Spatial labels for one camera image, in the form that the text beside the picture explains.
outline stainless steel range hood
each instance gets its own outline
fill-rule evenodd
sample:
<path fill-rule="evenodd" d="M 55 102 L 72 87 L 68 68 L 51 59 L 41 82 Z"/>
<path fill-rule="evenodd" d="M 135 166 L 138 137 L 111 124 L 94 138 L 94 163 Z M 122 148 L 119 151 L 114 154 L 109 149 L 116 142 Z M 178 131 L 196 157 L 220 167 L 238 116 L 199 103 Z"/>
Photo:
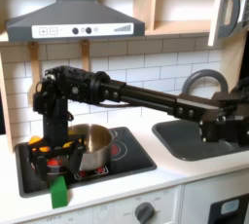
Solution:
<path fill-rule="evenodd" d="M 96 2 L 57 0 L 6 22 L 11 42 L 143 36 L 144 22 Z"/>

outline green sponge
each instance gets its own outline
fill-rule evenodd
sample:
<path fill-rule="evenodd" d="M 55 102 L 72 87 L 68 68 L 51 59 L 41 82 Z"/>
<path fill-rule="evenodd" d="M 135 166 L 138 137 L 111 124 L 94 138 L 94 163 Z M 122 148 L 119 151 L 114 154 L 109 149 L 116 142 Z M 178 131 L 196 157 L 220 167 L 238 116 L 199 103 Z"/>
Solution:
<path fill-rule="evenodd" d="M 59 176 L 55 180 L 50 182 L 50 190 L 51 190 L 53 208 L 58 208 L 68 205 L 67 188 L 63 176 Z"/>

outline sink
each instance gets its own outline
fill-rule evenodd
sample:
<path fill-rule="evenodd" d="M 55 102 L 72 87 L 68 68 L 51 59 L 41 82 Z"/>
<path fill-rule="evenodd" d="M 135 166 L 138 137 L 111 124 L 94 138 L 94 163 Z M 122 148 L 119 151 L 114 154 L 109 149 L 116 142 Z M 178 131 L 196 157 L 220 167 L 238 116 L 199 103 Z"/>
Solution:
<path fill-rule="evenodd" d="M 188 121 L 156 124 L 153 126 L 153 133 L 173 156 L 185 161 L 198 161 L 249 150 L 249 147 L 241 148 L 237 143 L 226 141 L 202 142 L 198 124 Z"/>

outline stovetop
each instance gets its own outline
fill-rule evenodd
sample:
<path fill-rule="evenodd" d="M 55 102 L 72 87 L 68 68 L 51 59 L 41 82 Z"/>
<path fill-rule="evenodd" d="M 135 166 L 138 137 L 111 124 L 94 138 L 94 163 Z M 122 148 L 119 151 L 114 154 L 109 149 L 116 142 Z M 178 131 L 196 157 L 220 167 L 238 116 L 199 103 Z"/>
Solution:
<path fill-rule="evenodd" d="M 112 145 L 111 163 L 104 168 L 78 174 L 66 173 L 68 189 L 155 169 L 157 166 L 127 128 L 112 129 L 118 133 Z M 27 143 L 16 146 L 19 194 L 24 198 L 49 193 L 48 182 L 41 181 L 28 163 Z"/>

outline metal pot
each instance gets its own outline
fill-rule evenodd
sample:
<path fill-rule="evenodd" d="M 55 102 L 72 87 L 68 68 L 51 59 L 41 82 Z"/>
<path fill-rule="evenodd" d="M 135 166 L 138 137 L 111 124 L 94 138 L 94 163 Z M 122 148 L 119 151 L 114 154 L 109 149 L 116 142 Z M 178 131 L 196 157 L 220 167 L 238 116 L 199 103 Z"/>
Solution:
<path fill-rule="evenodd" d="M 77 125 L 69 128 L 69 134 L 86 136 L 86 152 L 83 154 L 80 171 L 95 170 L 111 161 L 111 146 L 117 136 L 115 131 L 98 125 Z"/>

